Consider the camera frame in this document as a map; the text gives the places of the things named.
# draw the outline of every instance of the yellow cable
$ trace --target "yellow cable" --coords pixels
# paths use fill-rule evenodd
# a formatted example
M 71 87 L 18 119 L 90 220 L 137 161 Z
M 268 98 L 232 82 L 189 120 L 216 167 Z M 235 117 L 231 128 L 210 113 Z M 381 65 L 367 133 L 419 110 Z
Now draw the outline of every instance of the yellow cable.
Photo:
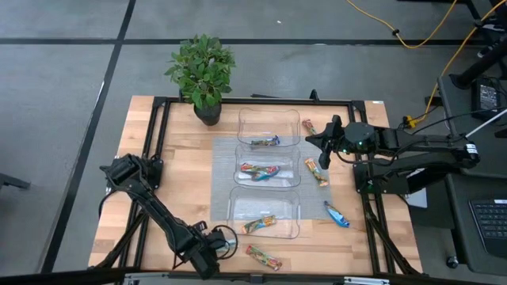
M 387 23 L 386 21 L 378 18 L 378 17 L 375 17 L 373 15 L 371 15 L 370 13 L 367 13 L 366 11 L 362 10 L 361 8 L 359 8 L 358 6 L 356 6 L 354 3 L 352 3 L 350 0 L 346 0 L 350 5 L 352 5 L 352 7 L 354 7 L 356 10 L 358 10 L 359 12 L 363 13 L 364 15 L 370 17 L 371 19 L 374 19 L 374 20 L 377 20 L 379 21 L 380 23 L 386 25 L 389 29 L 391 29 L 391 31 L 395 31 L 396 29 L 393 28 L 392 25 L 390 25 L 389 23 Z M 447 17 L 449 16 L 449 14 L 451 13 L 452 9 L 454 9 L 454 5 L 458 2 L 458 0 L 454 0 L 454 2 L 451 4 L 451 7 L 449 7 L 449 10 L 447 11 L 447 13 L 445 14 L 445 16 L 442 18 L 442 21 L 440 21 L 440 23 L 438 24 L 438 26 L 433 30 L 433 32 L 429 35 L 429 37 L 426 39 L 426 40 L 423 40 L 422 43 L 418 44 L 418 45 L 414 45 L 414 46 L 410 46 L 408 44 L 405 43 L 405 41 L 402 39 L 402 37 L 399 35 L 399 32 L 396 33 L 396 37 L 398 37 L 398 40 L 402 43 L 402 45 L 405 47 L 405 48 L 409 48 L 409 49 L 416 49 L 416 48 L 419 48 L 419 47 L 422 47 L 424 44 L 426 44 L 428 42 L 428 40 L 430 40 L 433 36 L 435 36 L 436 32 L 438 32 L 438 30 L 440 29 L 440 27 L 442 26 L 442 24 L 445 22 L 445 20 L 447 20 Z
M 387 23 L 386 21 L 378 18 L 378 17 L 375 17 L 373 15 L 371 15 L 370 13 L 367 13 L 365 11 L 363 11 L 361 8 L 359 8 L 358 6 L 356 6 L 354 3 L 352 3 L 350 0 L 346 0 L 350 5 L 352 5 L 352 7 L 354 7 L 356 10 L 358 10 L 359 12 L 363 13 L 364 15 L 370 17 L 371 19 L 374 19 L 374 20 L 377 20 L 379 21 L 380 23 L 386 25 L 389 29 L 391 29 L 391 31 L 395 31 L 396 29 L 393 28 L 392 25 L 390 25 L 389 23 Z M 429 39 L 431 39 L 435 34 L 436 32 L 438 32 L 438 30 L 440 29 L 440 27 L 442 26 L 442 24 L 445 22 L 445 20 L 447 20 L 447 17 L 449 16 L 449 14 L 451 13 L 452 9 L 454 9 L 454 5 L 457 3 L 458 1 L 455 0 L 451 7 L 449 7 L 449 10 L 447 11 L 447 13 L 445 14 L 445 16 L 442 18 L 442 21 L 440 21 L 440 23 L 438 24 L 438 26 L 433 30 L 433 32 L 429 35 L 429 37 L 426 39 L 426 40 L 423 40 L 420 44 L 418 45 L 415 45 L 415 46 L 410 46 L 408 44 L 406 44 L 402 37 L 399 35 L 399 33 L 396 33 L 396 37 L 398 37 L 398 40 L 402 43 L 402 45 L 405 47 L 405 48 L 410 48 L 410 49 L 415 49 L 415 48 L 419 48 L 421 47 L 422 45 L 426 44 L 426 42 L 428 42 Z M 486 13 L 486 15 L 484 15 L 484 17 L 482 17 L 481 21 L 484 21 L 486 18 L 488 18 L 488 16 L 490 14 L 492 14 L 492 12 L 494 12 L 500 5 L 504 4 L 505 2 L 507 2 L 507 0 L 501 0 L 497 5 L 495 5 L 488 13 Z M 467 41 L 472 37 L 472 35 L 474 34 L 474 32 L 477 31 L 477 28 L 473 28 L 471 30 L 471 32 L 468 34 L 468 36 L 465 38 L 465 40 L 461 43 L 461 45 L 459 46 L 458 50 L 456 51 L 456 53 L 451 57 L 451 59 L 449 60 L 449 62 L 447 63 L 447 65 L 445 65 L 445 68 L 442 70 L 442 72 L 440 73 L 440 76 L 444 76 L 445 72 L 447 71 L 447 69 L 451 66 L 452 62 L 454 61 L 454 59 L 456 58 L 456 56 L 458 56 L 458 54 L 463 50 L 463 47 L 465 46 L 465 44 L 467 43 Z M 414 124 L 417 124 L 417 123 L 420 123 L 422 122 L 424 119 L 426 119 L 426 116 L 428 115 L 428 111 L 429 111 L 429 107 L 431 106 L 431 101 L 433 100 L 433 98 L 435 97 L 435 93 L 436 93 L 436 89 L 438 88 L 438 85 L 435 84 L 435 86 L 433 87 L 433 91 L 431 93 L 431 96 L 429 97 L 429 101 L 428 101 L 428 105 L 426 106 L 426 110 L 425 110 L 425 113 L 423 115 L 423 117 L 419 118 L 419 119 L 415 119 L 415 120 L 412 120 L 414 122 Z
M 492 14 L 492 12 L 494 12 L 500 5 L 504 4 L 505 2 L 507 2 L 507 0 L 501 0 L 497 5 L 495 5 L 488 13 L 486 13 L 486 15 L 484 15 L 484 17 L 482 17 L 481 21 L 484 21 L 485 19 L 488 18 L 489 15 Z M 451 66 L 452 62 L 454 61 L 454 59 L 458 56 L 458 54 L 461 52 L 461 50 L 463 50 L 463 47 L 465 46 L 465 44 L 467 43 L 467 41 L 472 37 L 472 35 L 474 34 L 474 32 L 477 31 L 477 28 L 473 28 L 471 30 L 471 32 L 468 34 L 468 36 L 465 38 L 465 40 L 463 41 L 463 43 L 459 46 L 458 50 L 455 52 L 455 54 L 451 57 L 451 59 L 449 60 L 449 62 L 447 63 L 447 65 L 445 65 L 444 69 L 442 70 L 442 72 L 440 73 L 440 76 L 444 76 L 445 72 L 447 71 L 447 69 Z M 433 98 L 435 97 L 435 93 L 436 93 L 436 89 L 438 87 L 438 84 L 435 84 L 435 87 L 433 87 L 433 91 L 431 93 L 431 97 L 429 97 L 429 101 L 428 101 L 428 105 L 426 106 L 426 110 L 425 110 L 425 114 L 423 115 L 423 117 L 421 117 L 420 119 L 416 119 L 414 120 L 414 123 L 420 123 L 422 122 L 424 119 L 426 119 L 426 115 L 428 114 L 428 110 L 429 110 L 429 106 L 431 106 L 431 101 L 433 100 Z

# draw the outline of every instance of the black plant pot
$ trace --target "black plant pot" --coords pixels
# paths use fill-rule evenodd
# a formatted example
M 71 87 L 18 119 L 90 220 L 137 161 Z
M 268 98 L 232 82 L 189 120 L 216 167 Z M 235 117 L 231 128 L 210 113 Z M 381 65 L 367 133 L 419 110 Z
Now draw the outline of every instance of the black plant pot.
M 220 113 L 222 112 L 222 104 L 218 103 L 213 107 L 197 108 L 193 105 L 193 111 L 197 118 L 203 121 L 207 126 L 214 126 L 220 121 Z

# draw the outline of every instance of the green plant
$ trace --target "green plant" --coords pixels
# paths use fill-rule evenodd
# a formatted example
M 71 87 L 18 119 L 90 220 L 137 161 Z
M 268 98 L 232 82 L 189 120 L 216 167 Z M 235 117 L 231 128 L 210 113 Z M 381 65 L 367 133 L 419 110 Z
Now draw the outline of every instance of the green plant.
M 171 54 L 175 63 L 165 75 L 176 82 L 183 97 L 199 109 L 212 107 L 222 100 L 222 93 L 229 93 L 231 68 L 235 67 L 234 55 L 223 48 L 219 38 L 196 35 L 193 40 L 181 42 L 180 54 Z

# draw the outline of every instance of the potted plant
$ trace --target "potted plant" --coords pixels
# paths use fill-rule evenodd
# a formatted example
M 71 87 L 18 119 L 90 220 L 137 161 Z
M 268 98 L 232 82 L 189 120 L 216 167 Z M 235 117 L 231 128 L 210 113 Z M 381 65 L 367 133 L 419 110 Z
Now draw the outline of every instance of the potted plant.
M 197 117 L 208 126 L 217 124 L 222 111 L 222 94 L 229 93 L 234 55 L 222 47 L 219 38 L 196 35 L 181 42 L 180 53 L 171 54 L 175 63 L 165 75 L 180 86 L 186 102 L 194 104 Z

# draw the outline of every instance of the gray mesh mat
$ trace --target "gray mesh mat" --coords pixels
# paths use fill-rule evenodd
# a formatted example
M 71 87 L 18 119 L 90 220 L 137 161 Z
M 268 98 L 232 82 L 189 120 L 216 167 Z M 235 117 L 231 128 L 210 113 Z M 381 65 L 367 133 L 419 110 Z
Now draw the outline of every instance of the gray mesh mat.
M 234 170 L 236 164 L 235 150 L 241 143 L 235 137 L 214 138 L 213 139 L 213 162 L 212 162 L 212 221 L 223 221 L 227 219 L 227 205 L 229 195 L 234 187 L 245 185 L 237 184 L 234 181 Z M 324 208 L 324 201 L 331 201 L 330 187 L 319 187 L 317 181 L 311 174 L 308 167 L 304 164 L 307 158 L 313 158 L 316 162 L 320 155 L 320 150 L 301 139 L 297 145 L 301 152 L 299 160 L 299 175 L 301 183 L 293 188 L 279 188 L 281 191 L 292 190 L 299 194 L 301 204 L 301 219 L 329 219 Z M 322 171 L 324 177 L 329 177 L 326 170 Z M 262 189 L 259 187 L 251 188 L 252 191 Z

